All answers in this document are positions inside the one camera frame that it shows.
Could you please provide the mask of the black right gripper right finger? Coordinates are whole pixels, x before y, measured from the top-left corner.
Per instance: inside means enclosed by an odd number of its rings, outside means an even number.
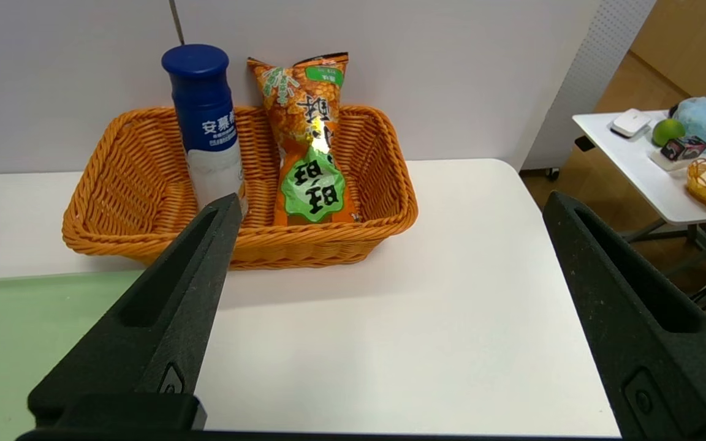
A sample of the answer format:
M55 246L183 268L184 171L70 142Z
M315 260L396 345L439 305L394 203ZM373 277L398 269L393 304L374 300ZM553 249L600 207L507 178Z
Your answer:
M706 439L706 313L577 199L542 215L620 434Z

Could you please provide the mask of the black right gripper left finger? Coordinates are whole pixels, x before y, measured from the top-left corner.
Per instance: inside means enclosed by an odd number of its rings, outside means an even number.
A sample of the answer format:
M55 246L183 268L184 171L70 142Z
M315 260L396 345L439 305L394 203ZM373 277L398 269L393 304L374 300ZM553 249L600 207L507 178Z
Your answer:
M36 429L202 429L194 396L243 220L208 204L31 391Z

